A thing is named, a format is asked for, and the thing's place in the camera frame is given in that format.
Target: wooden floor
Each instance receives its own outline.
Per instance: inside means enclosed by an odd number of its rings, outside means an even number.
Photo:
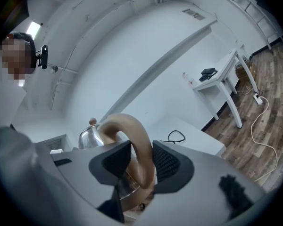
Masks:
[[[252,59],[257,69],[255,81],[263,96],[269,101],[268,110],[257,120],[253,127],[255,140],[271,145],[278,154],[278,167],[268,178],[258,181],[265,190],[279,186],[283,179],[283,44],[277,43],[272,48],[273,54],[265,50]],[[246,92],[245,84],[240,84],[238,91]],[[219,120],[205,131],[226,146],[222,157],[234,167],[256,180],[275,166],[275,153],[272,149],[257,145],[252,141],[250,127],[256,117],[267,107],[258,106],[253,92],[243,95],[238,93],[233,100],[239,111],[243,127],[237,128],[233,115],[227,106]]]

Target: white table leg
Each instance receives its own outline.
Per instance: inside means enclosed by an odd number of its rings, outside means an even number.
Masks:
[[[203,102],[203,104],[206,106],[206,108],[211,112],[212,116],[217,120],[219,120],[219,117],[215,111],[215,109],[213,108],[212,104],[210,103],[210,101],[206,98],[206,96],[198,90],[194,90],[196,95],[199,97],[199,99]]]
[[[231,109],[231,111],[233,113],[233,116],[235,118],[237,127],[241,128],[242,127],[242,121],[241,121],[240,115],[238,113],[238,110],[237,110],[237,108],[235,106],[235,103],[234,103],[234,101],[231,98],[231,95],[227,92],[227,90],[225,88],[225,85],[221,81],[217,84],[217,87],[225,95],[227,104],[228,104],[228,106],[230,107],[230,109]]]
[[[226,84],[229,86],[229,88],[232,90],[232,92],[234,92],[234,94],[237,94],[236,88],[233,85],[233,83],[229,80],[229,78],[227,77],[225,79]]]
[[[255,82],[253,76],[251,75],[250,70],[249,70],[249,68],[247,67],[246,63],[244,62],[244,60],[240,57],[240,55],[239,55],[237,52],[236,52],[236,56],[237,56],[237,58],[239,59],[239,61],[240,61],[241,65],[243,66],[243,68],[245,69],[245,72],[246,72],[247,76],[248,76],[249,79],[250,79],[250,82],[251,82],[251,85],[252,85],[253,88],[254,88],[254,91],[255,91],[255,92],[258,92],[258,88],[257,88],[256,82]]]

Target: kettle handle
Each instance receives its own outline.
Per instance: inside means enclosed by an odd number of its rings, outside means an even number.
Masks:
[[[152,161],[152,146],[148,134],[142,124],[128,114],[113,114],[98,127],[105,143],[117,141],[119,131],[126,134],[135,150],[137,160],[131,158],[127,172],[141,186],[147,189],[154,179],[154,164]]]

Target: kettle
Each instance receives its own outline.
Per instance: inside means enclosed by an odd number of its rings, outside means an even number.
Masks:
[[[109,115],[101,124],[91,118],[89,124],[79,136],[79,150],[120,141],[120,131],[132,143],[137,159],[131,154],[126,172],[118,182],[118,192],[123,211],[136,207],[150,195],[155,184],[152,146],[145,128],[128,114]]]

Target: power strip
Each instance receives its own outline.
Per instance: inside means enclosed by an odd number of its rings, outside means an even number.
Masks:
[[[258,105],[261,105],[263,103],[261,98],[258,98],[257,96],[259,96],[258,92],[256,94],[254,94],[254,99],[256,100]]]

